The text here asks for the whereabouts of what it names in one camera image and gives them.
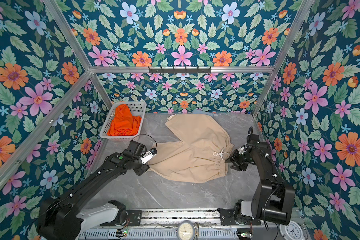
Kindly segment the beige drawstring shorts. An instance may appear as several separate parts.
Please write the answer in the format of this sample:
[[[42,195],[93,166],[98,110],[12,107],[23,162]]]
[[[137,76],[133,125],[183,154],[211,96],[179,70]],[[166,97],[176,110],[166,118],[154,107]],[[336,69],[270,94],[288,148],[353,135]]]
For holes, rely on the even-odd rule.
[[[159,143],[158,153],[148,162],[159,176],[177,182],[205,183],[225,177],[234,145],[227,131],[211,116],[172,115],[167,128],[177,142]]]

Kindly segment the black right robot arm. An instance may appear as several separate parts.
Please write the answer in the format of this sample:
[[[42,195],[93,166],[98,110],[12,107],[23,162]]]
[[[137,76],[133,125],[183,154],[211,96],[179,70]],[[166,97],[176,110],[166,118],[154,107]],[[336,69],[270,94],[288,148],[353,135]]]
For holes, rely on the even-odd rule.
[[[226,162],[238,172],[246,171],[249,165],[256,166],[260,177],[252,200],[239,200],[235,204],[235,222],[240,225],[251,220],[280,225],[290,223],[295,189],[278,172],[268,143],[262,142],[259,135],[248,133],[247,143],[235,150]]]

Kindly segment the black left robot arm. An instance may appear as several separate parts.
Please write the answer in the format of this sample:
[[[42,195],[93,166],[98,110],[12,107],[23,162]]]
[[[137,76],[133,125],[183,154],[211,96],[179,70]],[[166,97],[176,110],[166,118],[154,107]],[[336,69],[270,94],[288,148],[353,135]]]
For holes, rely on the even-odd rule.
[[[89,177],[70,188],[58,198],[48,198],[40,206],[37,232],[47,240],[76,240],[83,232],[104,223],[117,226],[127,223],[126,206],[112,200],[106,204],[85,209],[86,204],[107,184],[127,171],[133,170],[137,176],[150,167],[147,162],[157,154],[143,144],[130,141],[122,153],[113,153]]]

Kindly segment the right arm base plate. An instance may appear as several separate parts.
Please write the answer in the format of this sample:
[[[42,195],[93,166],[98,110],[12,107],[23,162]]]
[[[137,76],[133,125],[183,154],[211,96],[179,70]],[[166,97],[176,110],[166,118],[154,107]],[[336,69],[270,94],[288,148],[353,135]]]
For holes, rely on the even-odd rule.
[[[261,221],[236,213],[234,209],[218,209],[222,226],[260,226]]]

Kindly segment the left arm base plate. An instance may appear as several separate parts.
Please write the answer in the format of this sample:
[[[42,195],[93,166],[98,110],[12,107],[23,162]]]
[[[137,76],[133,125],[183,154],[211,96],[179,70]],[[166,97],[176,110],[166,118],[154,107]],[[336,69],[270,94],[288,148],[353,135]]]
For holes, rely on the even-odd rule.
[[[142,220],[142,213],[141,210],[126,210],[125,213],[122,215],[123,222],[119,220],[114,220],[112,222],[107,222],[101,224],[101,227],[136,227],[140,226]]]

